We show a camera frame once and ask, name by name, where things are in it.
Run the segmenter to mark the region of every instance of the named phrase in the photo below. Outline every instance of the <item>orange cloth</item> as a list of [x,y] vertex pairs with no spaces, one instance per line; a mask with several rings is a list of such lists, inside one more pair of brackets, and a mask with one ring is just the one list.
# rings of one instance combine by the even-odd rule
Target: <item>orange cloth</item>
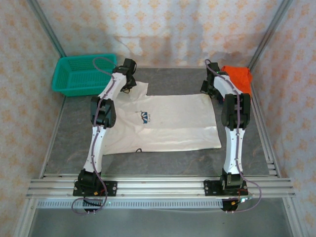
[[222,71],[227,72],[232,83],[243,93],[248,93],[251,96],[250,83],[252,81],[252,74],[249,68],[238,68],[232,66],[223,66]]

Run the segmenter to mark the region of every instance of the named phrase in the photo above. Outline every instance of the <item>purple cable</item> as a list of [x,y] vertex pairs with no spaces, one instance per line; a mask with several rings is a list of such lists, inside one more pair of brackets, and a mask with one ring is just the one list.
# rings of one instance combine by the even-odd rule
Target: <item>purple cable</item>
[[257,203],[256,203],[254,206],[252,206],[252,207],[250,207],[250,208],[248,208],[248,209],[245,209],[245,210],[232,211],[232,213],[234,213],[234,212],[249,211],[249,210],[255,208],[255,207],[259,204],[259,202],[261,201],[261,198],[262,198],[262,189],[261,189],[261,187],[260,187],[257,183],[255,183],[255,182],[253,182],[253,181],[250,181],[250,180],[248,180],[248,179],[246,179],[246,178],[244,177],[244,175],[242,174],[242,172],[241,172],[241,170],[240,170],[239,163],[238,163],[238,153],[239,153],[239,126],[240,126],[240,97],[239,97],[239,93],[235,90],[234,85],[233,85],[229,80],[226,80],[225,77],[223,77],[222,75],[219,75],[216,71],[214,71],[213,69],[211,69],[211,68],[208,66],[207,63],[211,63],[211,61],[210,61],[209,59],[205,59],[204,62],[205,62],[206,67],[207,67],[213,74],[215,74],[216,76],[220,77],[221,79],[223,79],[224,81],[226,81],[226,82],[230,85],[230,87],[232,88],[233,92],[235,92],[235,94],[236,94],[236,96],[237,96],[237,128],[236,128],[236,129],[237,129],[237,141],[236,141],[236,158],[235,158],[236,167],[237,167],[237,170],[238,170],[238,172],[239,172],[241,178],[242,178],[244,181],[246,181],[246,182],[248,182],[248,183],[251,183],[251,184],[254,184],[254,185],[259,189],[259,199],[258,199]]
[[[103,57],[97,57],[97,58],[94,58],[94,59],[92,60],[93,66],[94,66],[97,70],[99,70],[99,71],[101,71],[101,72],[103,72],[103,73],[105,73],[105,74],[107,74],[107,75],[110,75],[111,78],[113,79],[113,80],[112,80],[112,85],[111,85],[110,88],[105,92],[105,94],[102,96],[102,98],[99,100],[98,108],[97,108],[97,111],[96,111],[96,113],[95,113],[95,118],[94,118],[94,121],[93,121],[93,126],[94,126],[94,127],[97,127],[97,133],[96,133],[96,135],[95,135],[95,137],[94,137],[94,139],[93,139],[93,142],[92,142],[92,147],[91,147],[91,162],[92,162],[93,170],[94,170],[96,176],[98,177],[98,179],[100,180],[100,182],[101,182],[101,184],[102,184],[102,186],[103,186],[103,188],[104,188],[104,192],[105,192],[105,199],[104,199],[104,202],[102,203],[102,205],[101,205],[98,209],[93,210],[93,213],[94,213],[94,214],[95,214],[96,212],[100,211],[100,210],[105,206],[105,204],[106,204],[106,202],[107,202],[107,199],[108,199],[108,190],[107,190],[107,187],[106,187],[104,181],[102,180],[101,176],[100,176],[99,173],[97,172],[97,169],[96,169],[95,164],[94,164],[94,146],[95,146],[96,140],[97,140],[97,138],[98,138],[98,136],[99,136],[99,133],[100,133],[100,127],[99,127],[96,123],[97,123],[98,114],[99,114],[99,112],[100,112],[101,102],[102,102],[102,101],[104,100],[104,98],[109,94],[109,92],[111,91],[111,89],[113,88],[113,86],[114,86],[114,84],[115,84],[115,82],[116,82],[116,80],[115,80],[115,78],[114,78],[114,76],[113,76],[112,74],[110,74],[110,73],[108,73],[108,72],[105,72],[105,71],[99,69],[99,68],[95,65],[95,59],[98,59],[98,58],[106,59],[107,61],[109,61],[109,62],[111,62],[112,64],[115,65],[115,63],[113,63],[113,62],[110,61],[109,59],[103,58]],[[88,211],[88,212],[77,212],[77,211],[75,211],[75,209],[74,209],[75,202],[76,202],[76,201],[79,201],[79,200],[85,200],[85,201],[100,201],[100,199],[96,199],[96,198],[85,198],[85,197],[79,197],[79,198],[75,199],[75,200],[73,201],[72,205],[71,205],[71,210],[72,210],[75,214],[77,214],[77,215],[82,215],[82,216],[84,216],[84,215],[89,215],[89,214],[90,214],[90,211]]]

